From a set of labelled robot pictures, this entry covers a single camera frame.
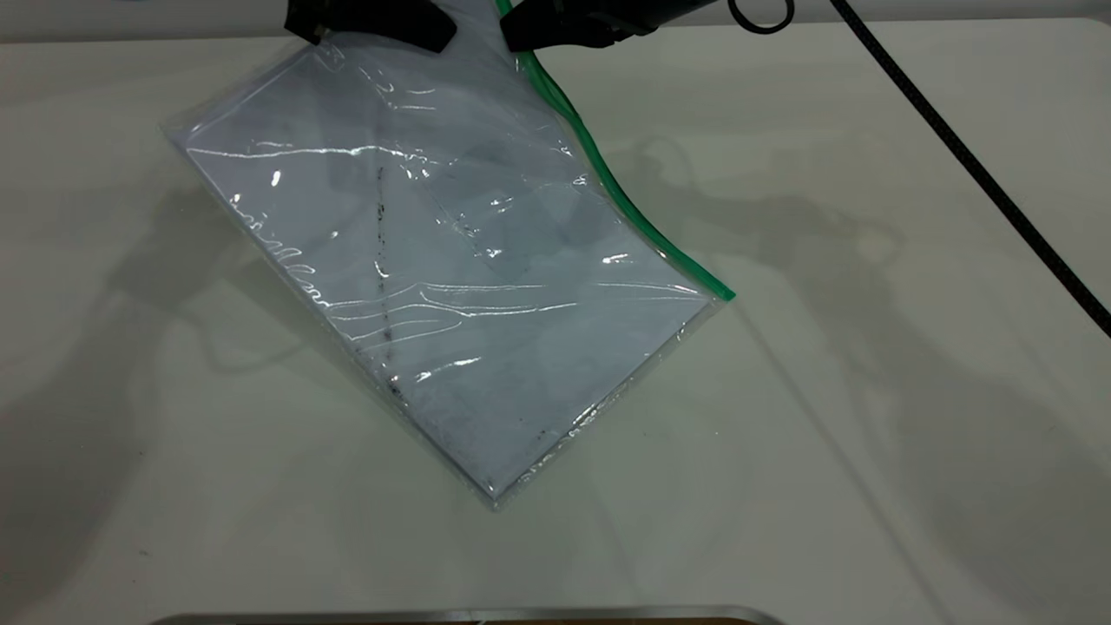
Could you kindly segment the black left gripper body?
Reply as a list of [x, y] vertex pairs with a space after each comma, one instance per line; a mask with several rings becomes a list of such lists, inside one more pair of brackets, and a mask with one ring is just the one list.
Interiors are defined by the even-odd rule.
[[357, 1], [288, 1], [286, 31], [311, 46], [321, 43], [330, 32], [351, 30]]

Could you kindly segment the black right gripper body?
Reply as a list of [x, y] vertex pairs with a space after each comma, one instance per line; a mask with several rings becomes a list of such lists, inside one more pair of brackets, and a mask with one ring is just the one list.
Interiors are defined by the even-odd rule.
[[612, 1], [615, 41], [631, 36], [651, 36], [662, 26], [674, 23], [715, 1]]

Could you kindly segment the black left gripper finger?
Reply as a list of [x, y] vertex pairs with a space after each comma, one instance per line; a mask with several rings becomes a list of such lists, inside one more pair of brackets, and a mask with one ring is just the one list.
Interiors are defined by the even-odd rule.
[[456, 20], [433, 1], [354, 1], [351, 29], [384, 36], [432, 53], [456, 38]]

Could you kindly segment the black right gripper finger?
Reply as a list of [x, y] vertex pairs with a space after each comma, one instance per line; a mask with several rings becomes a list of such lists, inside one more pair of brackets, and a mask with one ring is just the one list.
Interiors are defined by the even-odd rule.
[[603, 1], [523, 1], [500, 17], [500, 28], [516, 53], [559, 46], [605, 48], [621, 38], [595, 17], [603, 7]]

